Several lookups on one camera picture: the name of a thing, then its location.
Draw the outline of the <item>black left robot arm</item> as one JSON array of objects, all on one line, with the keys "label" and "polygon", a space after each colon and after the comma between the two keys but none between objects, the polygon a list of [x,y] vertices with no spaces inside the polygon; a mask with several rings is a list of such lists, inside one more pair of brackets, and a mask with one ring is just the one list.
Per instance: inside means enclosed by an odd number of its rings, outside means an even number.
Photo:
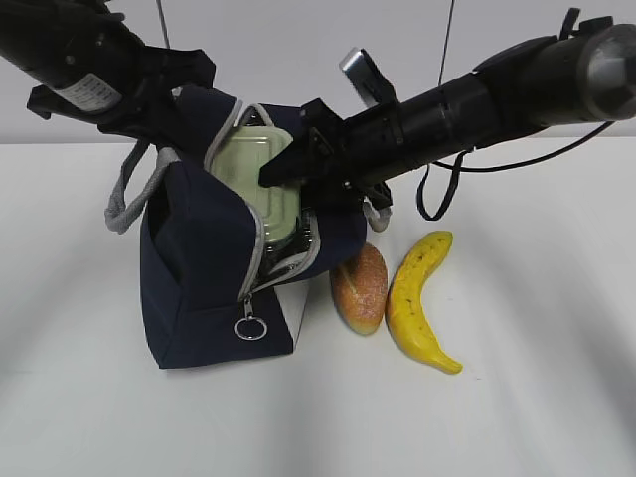
[{"label": "black left robot arm", "polygon": [[201,50],[146,45],[104,1],[4,1],[1,55],[38,82],[27,107],[103,134],[195,153],[205,146],[175,96],[211,88],[215,64]]}]

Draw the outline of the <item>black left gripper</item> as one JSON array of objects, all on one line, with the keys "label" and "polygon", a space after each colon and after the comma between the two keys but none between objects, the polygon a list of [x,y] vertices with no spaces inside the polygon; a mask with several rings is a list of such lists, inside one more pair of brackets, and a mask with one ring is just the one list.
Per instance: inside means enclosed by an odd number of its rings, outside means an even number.
[{"label": "black left gripper", "polygon": [[60,115],[103,127],[141,112],[151,92],[202,87],[160,96],[153,114],[161,146],[203,163],[219,132],[219,102],[211,89],[216,65],[203,50],[148,46],[123,24],[63,29],[51,46],[35,71],[41,84],[28,99],[31,112],[45,120]]}]

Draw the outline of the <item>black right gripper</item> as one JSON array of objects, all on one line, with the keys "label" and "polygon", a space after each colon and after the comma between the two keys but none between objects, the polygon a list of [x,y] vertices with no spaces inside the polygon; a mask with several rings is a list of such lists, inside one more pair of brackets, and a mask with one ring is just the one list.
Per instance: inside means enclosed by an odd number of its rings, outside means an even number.
[{"label": "black right gripper", "polygon": [[343,119],[317,98],[301,106],[300,118],[304,132],[260,168],[261,187],[303,182],[307,207],[393,204],[386,180],[402,146],[397,99]]}]

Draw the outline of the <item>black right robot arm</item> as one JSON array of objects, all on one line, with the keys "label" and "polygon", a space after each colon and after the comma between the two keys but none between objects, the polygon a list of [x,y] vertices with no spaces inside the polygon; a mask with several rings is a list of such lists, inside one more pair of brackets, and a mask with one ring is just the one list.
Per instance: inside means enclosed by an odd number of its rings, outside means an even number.
[{"label": "black right robot arm", "polygon": [[364,199],[385,208],[388,179],[436,160],[635,114],[635,28],[608,17],[522,42],[407,101],[365,50],[340,67],[364,111],[341,118],[319,99],[304,104],[299,136],[259,173],[264,187],[299,185],[317,211],[356,211]]}]

